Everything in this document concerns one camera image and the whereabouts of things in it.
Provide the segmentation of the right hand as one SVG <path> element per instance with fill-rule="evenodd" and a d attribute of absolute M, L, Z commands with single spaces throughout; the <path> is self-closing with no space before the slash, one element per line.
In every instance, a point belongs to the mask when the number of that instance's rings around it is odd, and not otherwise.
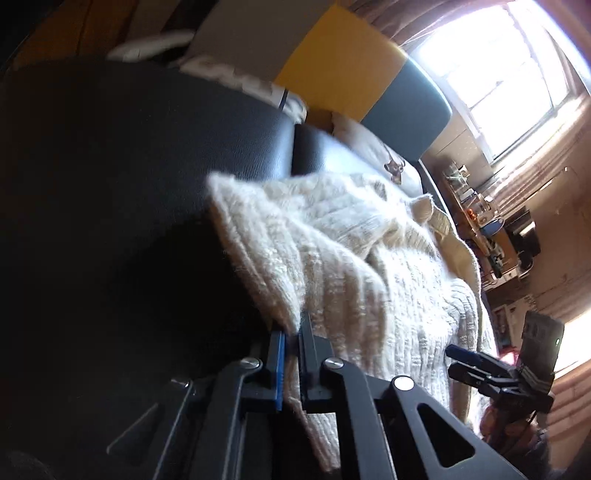
<path fill-rule="evenodd" d="M 486 443 L 491 443 L 492 435 L 500 429 L 501 411 L 489 405 L 480 423 L 480 432 Z M 550 449 L 546 431 L 534 421 L 518 420 L 503 427 L 506 443 L 499 453 L 524 475 L 541 475 L 550 469 Z"/>

